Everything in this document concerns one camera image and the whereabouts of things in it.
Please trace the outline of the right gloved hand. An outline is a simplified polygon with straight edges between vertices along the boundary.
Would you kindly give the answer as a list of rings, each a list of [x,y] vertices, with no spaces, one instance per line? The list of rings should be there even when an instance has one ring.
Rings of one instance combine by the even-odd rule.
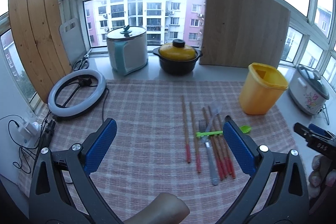
[[[321,186],[332,187],[335,183],[335,169],[329,170],[331,161],[323,155],[316,155],[311,163],[312,172],[308,177],[309,198],[318,197]]]

